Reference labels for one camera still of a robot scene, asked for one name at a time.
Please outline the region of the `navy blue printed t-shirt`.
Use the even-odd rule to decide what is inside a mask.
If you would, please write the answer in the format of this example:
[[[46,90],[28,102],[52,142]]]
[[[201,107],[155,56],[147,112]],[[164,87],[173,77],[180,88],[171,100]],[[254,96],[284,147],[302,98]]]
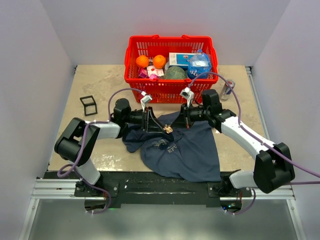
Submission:
[[[189,182],[221,181],[216,142],[207,121],[197,121],[189,129],[175,128],[169,136],[130,124],[122,142],[128,152],[140,151],[142,162],[161,176]]]

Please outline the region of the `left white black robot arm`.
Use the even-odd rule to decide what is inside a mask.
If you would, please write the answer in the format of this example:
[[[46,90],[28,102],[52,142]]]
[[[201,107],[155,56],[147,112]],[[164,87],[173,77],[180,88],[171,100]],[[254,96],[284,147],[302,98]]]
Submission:
[[[129,101],[120,98],[115,102],[109,121],[86,122],[75,117],[69,122],[54,145],[55,153],[69,162],[58,170],[57,176],[65,178],[74,172],[86,184],[85,189],[92,196],[105,192],[101,173],[91,160],[92,152],[97,140],[125,137],[129,133],[129,124],[157,138],[172,138],[172,134],[165,130],[166,126],[155,117],[152,107],[143,104],[142,109],[132,110]]]

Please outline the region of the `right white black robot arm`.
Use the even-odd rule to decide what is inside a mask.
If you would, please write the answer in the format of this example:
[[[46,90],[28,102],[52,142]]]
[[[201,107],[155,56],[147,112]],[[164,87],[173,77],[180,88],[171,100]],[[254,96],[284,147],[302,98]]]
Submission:
[[[245,130],[239,117],[229,109],[224,109],[218,93],[207,89],[201,93],[202,105],[192,106],[194,93],[186,87],[180,95],[187,100],[180,107],[172,128],[191,128],[195,122],[207,121],[219,133],[226,135],[240,145],[254,159],[252,171],[237,170],[222,181],[223,192],[235,196],[242,188],[258,188],[265,194],[288,184],[295,179],[289,147],[284,143],[275,144],[252,129]]]

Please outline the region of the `small gold brooch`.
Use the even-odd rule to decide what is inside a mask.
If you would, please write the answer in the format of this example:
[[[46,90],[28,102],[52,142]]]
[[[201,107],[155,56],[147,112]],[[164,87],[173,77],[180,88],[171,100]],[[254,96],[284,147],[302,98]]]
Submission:
[[[172,128],[170,125],[166,124],[166,125],[163,127],[163,131],[164,131],[166,134],[170,134],[170,133],[173,132],[173,128]]]

